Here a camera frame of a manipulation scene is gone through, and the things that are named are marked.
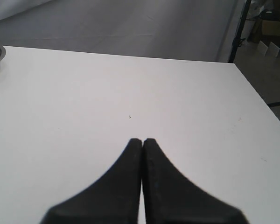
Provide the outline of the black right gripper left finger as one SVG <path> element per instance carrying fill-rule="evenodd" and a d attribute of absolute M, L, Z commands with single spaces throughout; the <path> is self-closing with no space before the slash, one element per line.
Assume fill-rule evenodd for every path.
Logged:
<path fill-rule="evenodd" d="M 115 163 L 91 186 L 51 207 L 43 224 L 136 224 L 142 142 L 130 139 Z"/>

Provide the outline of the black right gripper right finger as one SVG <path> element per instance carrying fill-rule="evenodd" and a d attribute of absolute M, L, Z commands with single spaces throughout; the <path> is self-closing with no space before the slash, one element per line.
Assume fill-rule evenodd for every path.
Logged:
<path fill-rule="evenodd" d="M 143 144 L 142 187 L 148 224 L 246 224 L 241 210 L 188 180 L 155 139 Z"/>

